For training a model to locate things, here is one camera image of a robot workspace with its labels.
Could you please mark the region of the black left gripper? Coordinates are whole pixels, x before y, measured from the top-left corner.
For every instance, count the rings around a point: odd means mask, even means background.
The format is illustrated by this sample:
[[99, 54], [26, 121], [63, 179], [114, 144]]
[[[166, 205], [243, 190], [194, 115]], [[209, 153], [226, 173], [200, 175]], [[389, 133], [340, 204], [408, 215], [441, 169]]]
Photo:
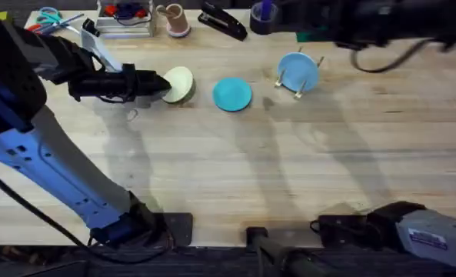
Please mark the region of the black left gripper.
[[76, 101], [96, 97], [107, 103], [132, 102], [138, 97], [162, 98], [171, 84], [156, 71], [138, 70], [128, 65], [124, 72], [107, 72], [104, 62], [93, 52], [62, 37], [41, 36], [49, 56], [55, 61], [38, 66], [38, 75], [55, 85], [67, 84]]

